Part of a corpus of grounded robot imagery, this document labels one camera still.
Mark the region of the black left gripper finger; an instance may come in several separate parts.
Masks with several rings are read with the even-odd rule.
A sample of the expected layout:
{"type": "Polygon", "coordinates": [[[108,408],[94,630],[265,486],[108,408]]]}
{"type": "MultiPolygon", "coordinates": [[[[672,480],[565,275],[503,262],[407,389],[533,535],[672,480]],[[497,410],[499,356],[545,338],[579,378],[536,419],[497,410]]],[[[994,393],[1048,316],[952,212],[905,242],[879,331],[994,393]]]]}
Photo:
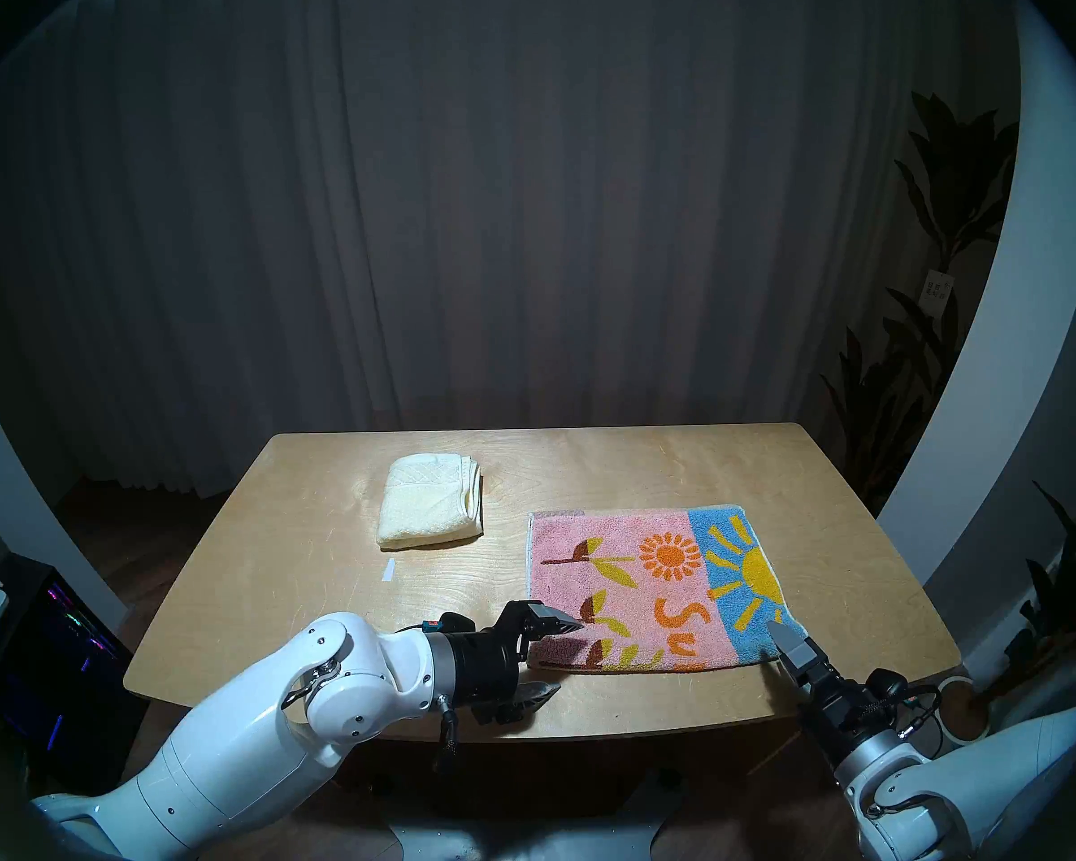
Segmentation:
{"type": "Polygon", "coordinates": [[[530,601],[529,612],[529,639],[562,636],[584,629],[583,623],[570,613],[547,606],[541,601],[530,601]]]}
{"type": "Polygon", "coordinates": [[[500,714],[534,714],[553,698],[560,689],[558,682],[522,682],[518,684],[515,695],[500,705],[500,714]]]}

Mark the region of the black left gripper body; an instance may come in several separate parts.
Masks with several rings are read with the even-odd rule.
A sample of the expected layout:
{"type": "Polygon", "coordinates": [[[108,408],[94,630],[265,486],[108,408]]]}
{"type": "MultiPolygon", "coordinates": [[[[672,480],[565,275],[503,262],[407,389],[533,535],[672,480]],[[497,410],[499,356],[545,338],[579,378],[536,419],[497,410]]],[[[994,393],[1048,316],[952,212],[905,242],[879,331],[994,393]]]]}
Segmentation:
{"type": "Polygon", "coordinates": [[[467,707],[481,726],[507,726],[530,714],[500,714],[500,705],[515,695],[520,664],[529,644],[529,603],[511,601],[491,627],[477,630],[475,621],[453,615],[453,705],[467,707]]]}

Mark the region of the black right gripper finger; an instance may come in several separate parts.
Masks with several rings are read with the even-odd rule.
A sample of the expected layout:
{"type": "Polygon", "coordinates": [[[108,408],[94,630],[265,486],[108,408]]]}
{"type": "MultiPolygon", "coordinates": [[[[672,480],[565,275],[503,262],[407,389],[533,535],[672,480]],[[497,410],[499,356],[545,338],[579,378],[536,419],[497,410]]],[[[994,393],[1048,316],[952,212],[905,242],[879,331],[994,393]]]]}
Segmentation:
{"type": "Polygon", "coordinates": [[[769,621],[765,625],[778,650],[778,660],[790,680],[799,689],[812,689],[827,677],[827,655],[809,636],[787,623],[769,621]]]}

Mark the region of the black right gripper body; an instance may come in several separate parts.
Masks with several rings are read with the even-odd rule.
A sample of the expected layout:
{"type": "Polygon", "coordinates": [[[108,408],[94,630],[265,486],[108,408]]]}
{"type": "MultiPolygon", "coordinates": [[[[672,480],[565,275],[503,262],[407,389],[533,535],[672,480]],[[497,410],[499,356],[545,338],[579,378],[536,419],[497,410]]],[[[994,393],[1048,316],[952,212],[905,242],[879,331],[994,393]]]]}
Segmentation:
{"type": "Polygon", "coordinates": [[[796,714],[801,730],[831,766],[840,766],[864,743],[893,729],[909,683],[884,668],[859,683],[831,666],[815,666],[799,673],[795,684],[805,692],[796,714]]]}

